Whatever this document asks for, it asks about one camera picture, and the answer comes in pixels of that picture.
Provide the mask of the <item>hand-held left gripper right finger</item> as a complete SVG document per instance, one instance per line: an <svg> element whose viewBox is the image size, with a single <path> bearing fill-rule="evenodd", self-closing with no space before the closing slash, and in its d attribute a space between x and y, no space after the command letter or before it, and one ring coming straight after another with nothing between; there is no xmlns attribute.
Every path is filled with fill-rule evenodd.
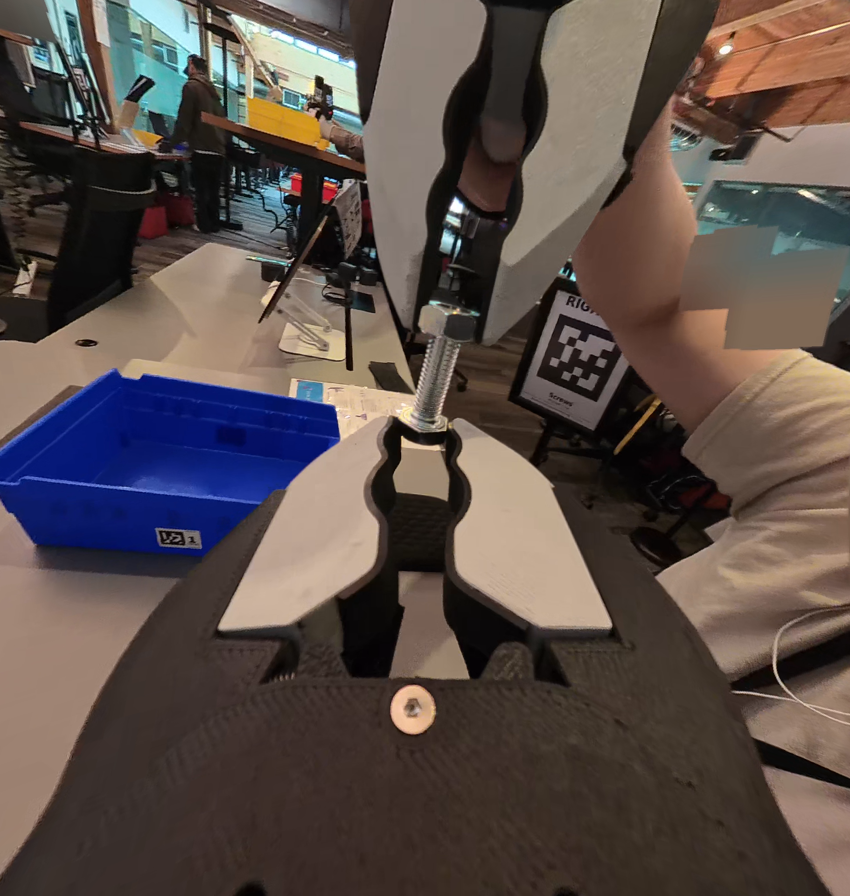
<svg viewBox="0 0 850 896"><path fill-rule="evenodd" d="M555 489L520 454L456 419L446 433L450 521L443 612L469 678L521 647L537 678L555 648L614 644L613 622Z"/></svg>

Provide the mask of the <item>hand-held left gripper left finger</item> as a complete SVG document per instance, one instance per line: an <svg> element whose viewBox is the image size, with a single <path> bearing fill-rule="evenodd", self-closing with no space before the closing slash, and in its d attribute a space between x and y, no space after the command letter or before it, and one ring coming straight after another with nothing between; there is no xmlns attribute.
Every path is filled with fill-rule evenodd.
<svg viewBox="0 0 850 896"><path fill-rule="evenodd" d="M285 491L217 634L326 644L354 678L387 678L401 625L389 518L401 459L395 418L327 450Z"/></svg>

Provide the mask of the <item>blue plastic bin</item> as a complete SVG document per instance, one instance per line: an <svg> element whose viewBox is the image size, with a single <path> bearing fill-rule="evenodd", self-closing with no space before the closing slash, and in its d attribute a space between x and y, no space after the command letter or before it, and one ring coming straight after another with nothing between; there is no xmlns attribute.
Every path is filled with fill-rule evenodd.
<svg viewBox="0 0 850 896"><path fill-rule="evenodd" d="M202 556L338 444L317 401L111 370L0 448L37 546Z"/></svg>

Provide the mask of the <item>steel hex bolt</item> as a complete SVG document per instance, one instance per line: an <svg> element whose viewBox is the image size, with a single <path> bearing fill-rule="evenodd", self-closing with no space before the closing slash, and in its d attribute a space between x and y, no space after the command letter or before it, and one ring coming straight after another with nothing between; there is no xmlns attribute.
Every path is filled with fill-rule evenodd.
<svg viewBox="0 0 850 896"><path fill-rule="evenodd" d="M474 341L478 317L475 311L439 299L422 308L419 330L429 337L429 343L412 408L423 417L443 415L456 360L462 346Z"/></svg>

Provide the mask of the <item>person's right forearm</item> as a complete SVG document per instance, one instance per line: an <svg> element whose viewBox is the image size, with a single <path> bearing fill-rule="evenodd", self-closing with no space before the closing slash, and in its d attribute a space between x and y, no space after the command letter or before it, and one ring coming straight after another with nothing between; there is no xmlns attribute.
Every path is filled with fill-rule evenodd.
<svg viewBox="0 0 850 896"><path fill-rule="evenodd" d="M688 432L713 404L706 362L720 316L683 312L695 214L671 160L671 102L637 151L632 178L576 247L576 282L635 372Z"/></svg>

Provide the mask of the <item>person's right hand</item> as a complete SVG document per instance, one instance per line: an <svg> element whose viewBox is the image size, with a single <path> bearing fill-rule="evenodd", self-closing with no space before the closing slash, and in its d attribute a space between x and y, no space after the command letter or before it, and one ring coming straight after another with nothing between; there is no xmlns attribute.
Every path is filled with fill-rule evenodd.
<svg viewBox="0 0 850 896"><path fill-rule="evenodd" d="M483 116L474 127L457 193L479 214L501 218L507 211L526 135L521 119Z"/></svg>

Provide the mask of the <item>large yellow tote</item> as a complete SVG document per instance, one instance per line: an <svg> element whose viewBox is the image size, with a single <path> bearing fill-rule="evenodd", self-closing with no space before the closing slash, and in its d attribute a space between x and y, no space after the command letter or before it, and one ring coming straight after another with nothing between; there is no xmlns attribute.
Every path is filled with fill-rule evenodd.
<svg viewBox="0 0 850 896"><path fill-rule="evenodd" d="M319 120L305 111L267 99L246 98L248 127L319 151L331 143L322 137Z"/></svg>

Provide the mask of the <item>wooden standing desk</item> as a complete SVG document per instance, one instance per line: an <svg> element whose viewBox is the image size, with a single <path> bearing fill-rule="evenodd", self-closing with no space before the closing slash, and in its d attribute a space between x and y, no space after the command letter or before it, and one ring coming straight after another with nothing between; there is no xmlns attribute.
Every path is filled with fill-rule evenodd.
<svg viewBox="0 0 850 896"><path fill-rule="evenodd" d="M202 114L202 121L244 140L270 160L300 171L302 178L298 237L301 242L310 236L316 226L323 204L322 188L326 178L335 181L349 178L366 179L363 163L339 154L318 150L305 143L243 126L228 118L217 117L209 113Z"/></svg>
<svg viewBox="0 0 850 896"><path fill-rule="evenodd" d="M149 155L153 159L153 171L163 163L178 163L180 171L185 173L190 156L183 149L162 151L162 140L155 135L125 129L119 135L102 133L96 137L88 127L54 126L34 122L21 122L19 127L23 131L36 133L44 138L63 141L85 151L107 153L109 155ZM195 225L195 209L193 200L188 194L182 193L181 198L170 199L169 194L159 190L153 183L144 190L119 190L104 185L88 186L88 207L101 211L144 211L147 208L161 205L165 209L168 225L171 228L188 228Z"/></svg>

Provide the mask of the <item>laminated printed sheet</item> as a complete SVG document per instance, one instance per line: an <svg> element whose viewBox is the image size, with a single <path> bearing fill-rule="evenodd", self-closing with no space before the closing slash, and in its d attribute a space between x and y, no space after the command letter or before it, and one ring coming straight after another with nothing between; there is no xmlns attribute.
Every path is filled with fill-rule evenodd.
<svg viewBox="0 0 850 896"><path fill-rule="evenodd" d="M289 395L328 405L336 410L339 421L346 423L396 417L415 401L412 393L298 378L291 379Z"/></svg>

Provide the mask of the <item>dark board on stand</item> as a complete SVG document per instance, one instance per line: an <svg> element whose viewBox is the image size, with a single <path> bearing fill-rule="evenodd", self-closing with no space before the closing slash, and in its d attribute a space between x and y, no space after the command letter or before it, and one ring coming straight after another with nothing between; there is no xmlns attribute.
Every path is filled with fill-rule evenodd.
<svg viewBox="0 0 850 896"><path fill-rule="evenodd" d="M260 317L258 318L258 323L262 323L264 320L270 317L274 313L274 310L278 307L281 299L286 295L289 286L292 285L293 280L300 272L300 268L307 262L307 256L310 254L310 251L319 240L320 234L329 223L332 208L332 203L328 203L322 207L322 209L319 211L319 216L315 221L313 229L308 235L306 242L304 242L302 247L295 255L294 259L289 264L287 272L281 280L275 282L274 284L271 284L270 289L268 289L265 293L263 297L263 310L260 314Z"/></svg>

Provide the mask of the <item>black pole stand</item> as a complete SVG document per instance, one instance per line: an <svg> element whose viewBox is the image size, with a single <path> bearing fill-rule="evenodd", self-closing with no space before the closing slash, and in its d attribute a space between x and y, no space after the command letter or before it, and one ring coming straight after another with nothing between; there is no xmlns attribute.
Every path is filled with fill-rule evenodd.
<svg viewBox="0 0 850 896"><path fill-rule="evenodd" d="M355 265L343 262L336 269L336 276L343 291L343 320L344 320L344 352L345 368L348 372L354 370L353 341L352 341L352 310L356 297L354 284L356 283L358 269Z"/></svg>

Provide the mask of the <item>black cloth piece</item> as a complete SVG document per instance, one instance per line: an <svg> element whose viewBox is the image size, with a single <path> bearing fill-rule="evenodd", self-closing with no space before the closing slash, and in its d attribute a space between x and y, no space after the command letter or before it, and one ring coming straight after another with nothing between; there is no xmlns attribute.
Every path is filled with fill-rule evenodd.
<svg viewBox="0 0 850 896"><path fill-rule="evenodd" d="M386 392L396 392L402 395L414 395L415 389L400 374L393 362L371 361L369 372L376 387Z"/></svg>

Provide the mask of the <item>black framed marker sign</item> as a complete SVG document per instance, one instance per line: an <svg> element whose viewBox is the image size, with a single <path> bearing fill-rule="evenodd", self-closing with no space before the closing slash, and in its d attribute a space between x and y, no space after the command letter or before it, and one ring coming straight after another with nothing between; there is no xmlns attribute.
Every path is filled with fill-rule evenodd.
<svg viewBox="0 0 850 896"><path fill-rule="evenodd" d="M536 317L509 401L576 433L597 436L631 379L631 367L575 281L556 277Z"/></svg>

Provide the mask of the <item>red bag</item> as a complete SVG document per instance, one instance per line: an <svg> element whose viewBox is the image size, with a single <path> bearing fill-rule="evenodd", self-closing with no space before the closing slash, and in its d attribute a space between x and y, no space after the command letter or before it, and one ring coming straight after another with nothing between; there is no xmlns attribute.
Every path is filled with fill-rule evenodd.
<svg viewBox="0 0 850 896"><path fill-rule="evenodd" d="M166 236L170 230L191 228L195 225L193 199L187 195L159 193L146 208L139 228L139 239L153 240Z"/></svg>

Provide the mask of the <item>black office chair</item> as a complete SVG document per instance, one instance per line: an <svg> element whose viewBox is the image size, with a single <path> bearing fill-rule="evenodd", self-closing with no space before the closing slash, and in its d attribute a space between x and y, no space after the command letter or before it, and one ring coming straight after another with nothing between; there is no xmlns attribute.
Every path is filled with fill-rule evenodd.
<svg viewBox="0 0 850 896"><path fill-rule="evenodd" d="M153 204L151 152L79 148L68 214L46 298L47 334L132 287L132 259L144 212Z"/></svg>

